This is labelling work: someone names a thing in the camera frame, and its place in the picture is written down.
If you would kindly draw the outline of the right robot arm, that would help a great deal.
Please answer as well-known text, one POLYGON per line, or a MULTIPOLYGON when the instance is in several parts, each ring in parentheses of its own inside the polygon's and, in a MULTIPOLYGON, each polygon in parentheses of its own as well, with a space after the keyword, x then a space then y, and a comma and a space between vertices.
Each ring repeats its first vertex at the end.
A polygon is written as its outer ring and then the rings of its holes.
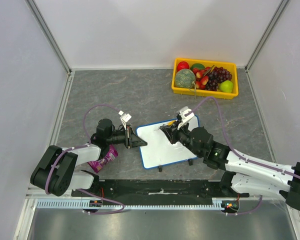
POLYGON ((219 191, 276 198, 300 211, 300 162, 294 166, 252 157, 214 140, 204 127, 190 130, 179 121, 159 128, 171 144, 181 143, 212 169, 224 171, 219 191))

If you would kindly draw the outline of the blue framed whiteboard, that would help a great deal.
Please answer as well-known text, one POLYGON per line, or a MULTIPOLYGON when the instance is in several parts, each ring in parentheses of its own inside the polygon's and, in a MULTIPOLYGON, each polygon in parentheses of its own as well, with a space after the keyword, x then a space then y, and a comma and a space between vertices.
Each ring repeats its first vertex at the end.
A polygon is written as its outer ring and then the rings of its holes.
POLYGON ((172 122, 171 119, 141 125, 136 128, 137 136, 147 142, 146 146, 140 147, 141 161, 145 169, 153 169, 198 158, 180 142, 170 143, 160 130, 161 126, 170 122, 172 122))

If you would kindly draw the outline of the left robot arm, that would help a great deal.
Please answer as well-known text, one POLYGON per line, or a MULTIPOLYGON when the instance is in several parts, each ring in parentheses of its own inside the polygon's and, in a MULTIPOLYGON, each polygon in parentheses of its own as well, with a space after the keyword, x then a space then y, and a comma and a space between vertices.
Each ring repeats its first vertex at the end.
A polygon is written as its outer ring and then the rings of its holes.
POLYGON ((110 119, 101 119, 90 142, 69 148, 50 145, 35 167, 30 183, 44 190, 46 194, 57 197, 68 189, 82 189, 89 197, 94 197, 100 191, 94 175, 75 173, 75 168, 88 162, 96 164, 98 168, 103 167, 118 156, 114 146, 120 144, 127 149, 148 145, 134 133, 130 125, 115 129, 110 119))

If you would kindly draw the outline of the white orange marker pen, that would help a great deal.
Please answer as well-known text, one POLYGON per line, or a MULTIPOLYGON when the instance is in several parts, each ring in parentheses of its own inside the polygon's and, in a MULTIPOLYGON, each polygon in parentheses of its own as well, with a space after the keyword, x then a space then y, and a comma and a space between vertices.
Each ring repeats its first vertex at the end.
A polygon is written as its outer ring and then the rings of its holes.
POLYGON ((175 122, 176 122, 176 120, 171 120, 171 121, 168 121, 168 122, 164 122, 156 130, 157 131, 158 130, 165 131, 165 130, 171 129, 175 126, 175 122))

